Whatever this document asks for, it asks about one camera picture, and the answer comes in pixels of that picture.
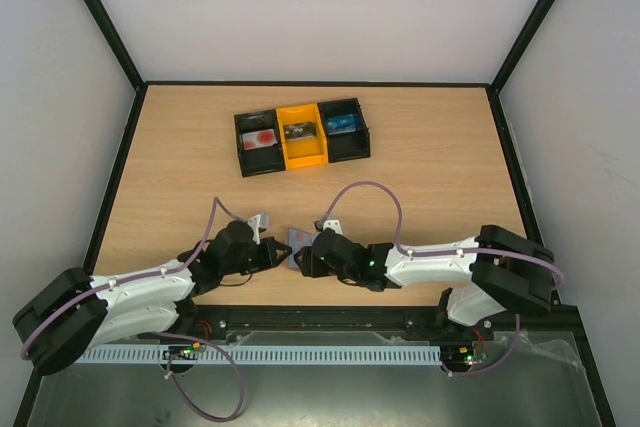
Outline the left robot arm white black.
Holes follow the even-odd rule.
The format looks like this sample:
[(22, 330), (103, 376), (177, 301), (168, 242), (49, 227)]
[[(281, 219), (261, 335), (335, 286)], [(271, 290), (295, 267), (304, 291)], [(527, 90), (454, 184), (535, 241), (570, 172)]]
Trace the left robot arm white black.
[(185, 333), (196, 315), (195, 297), (227, 276), (277, 267), (291, 253), (289, 245), (262, 236), (259, 226), (234, 220), (156, 267), (110, 276), (67, 269), (15, 314), (20, 355), (48, 376), (103, 344), (151, 332)]

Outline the white red april card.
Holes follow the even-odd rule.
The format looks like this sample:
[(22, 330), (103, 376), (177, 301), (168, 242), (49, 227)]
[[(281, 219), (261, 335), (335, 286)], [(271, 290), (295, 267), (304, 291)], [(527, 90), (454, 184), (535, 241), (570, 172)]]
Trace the white red april card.
[(304, 246), (311, 246), (316, 237), (316, 233), (310, 233), (298, 229), (291, 229), (289, 232), (289, 241), (294, 250), (301, 249)]

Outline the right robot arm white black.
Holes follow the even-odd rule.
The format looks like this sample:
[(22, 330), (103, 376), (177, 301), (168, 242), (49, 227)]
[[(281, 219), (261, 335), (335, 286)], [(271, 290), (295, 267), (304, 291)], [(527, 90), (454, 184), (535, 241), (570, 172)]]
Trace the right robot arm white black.
[(294, 261), (305, 277), (331, 276), (373, 292), (449, 283), (436, 326), (450, 339), (503, 312), (547, 315), (552, 293), (565, 280), (550, 250), (496, 225), (484, 225), (477, 236), (449, 244), (363, 246), (327, 222), (311, 244), (295, 251)]

